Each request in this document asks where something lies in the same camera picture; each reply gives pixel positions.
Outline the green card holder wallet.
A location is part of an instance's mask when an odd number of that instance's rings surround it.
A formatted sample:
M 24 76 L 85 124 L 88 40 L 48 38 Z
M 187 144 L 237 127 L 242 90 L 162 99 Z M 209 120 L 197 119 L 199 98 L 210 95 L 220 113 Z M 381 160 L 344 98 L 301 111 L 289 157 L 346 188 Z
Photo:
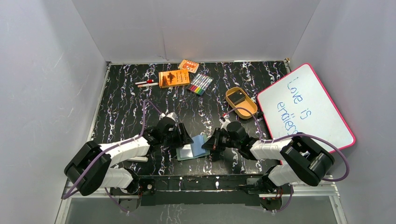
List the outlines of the green card holder wallet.
M 176 149 L 178 161 L 196 159 L 210 154 L 209 150 L 202 148 L 203 144 L 207 141 L 207 136 L 205 134 L 196 135 L 192 137 L 192 140 L 192 144 L 184 145 Z

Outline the black credit cards stack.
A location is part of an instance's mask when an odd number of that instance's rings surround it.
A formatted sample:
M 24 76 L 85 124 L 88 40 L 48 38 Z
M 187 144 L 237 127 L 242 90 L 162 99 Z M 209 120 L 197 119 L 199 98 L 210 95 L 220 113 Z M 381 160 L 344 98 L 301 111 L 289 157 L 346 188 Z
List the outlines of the black credit cards stack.
M 229 95 L 228 98 L 231 100 L 231 102 L 234 105 L 238 105 L 241 102 L 245 101 L 246 96 L 241 90 L 237 90 L 231 95 Z

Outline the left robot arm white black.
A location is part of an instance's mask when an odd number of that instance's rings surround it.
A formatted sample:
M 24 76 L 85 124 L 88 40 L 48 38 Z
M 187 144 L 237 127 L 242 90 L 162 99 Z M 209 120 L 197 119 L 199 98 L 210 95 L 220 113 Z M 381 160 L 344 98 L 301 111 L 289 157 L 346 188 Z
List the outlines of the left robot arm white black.
M 83 196 L 99 188 L 120 188 L 134 194 L 140 186 L 137 174 L 125 168 L 115 168 L 116 164 L 145 157 L 161 147 L 179 148 L 193 142 L 183 123 L 163 116 L 157 125 L 130 139 L 109 144 L 86 142 L 66 165 L 64 174 Z

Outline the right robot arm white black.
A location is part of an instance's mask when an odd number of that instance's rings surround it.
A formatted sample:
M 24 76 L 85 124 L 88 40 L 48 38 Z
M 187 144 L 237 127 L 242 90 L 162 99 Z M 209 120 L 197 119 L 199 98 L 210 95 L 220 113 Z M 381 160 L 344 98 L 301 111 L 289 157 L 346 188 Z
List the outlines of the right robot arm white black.
M 335 162 L 327 150 L 303 133 L 293 134 L 289 140 L 263 141 L 250 137 L 237 121 L 224 122 L 221 128 L 215 129 L 202 147 L 214 153 L 235 148 L 243 158 L 249 160 L 284 161 L 284 164 L 270 168 L 255 183 L 239 187 L 269 193 L 276 193 L 281 186 L 292 182 L 318 186 Z

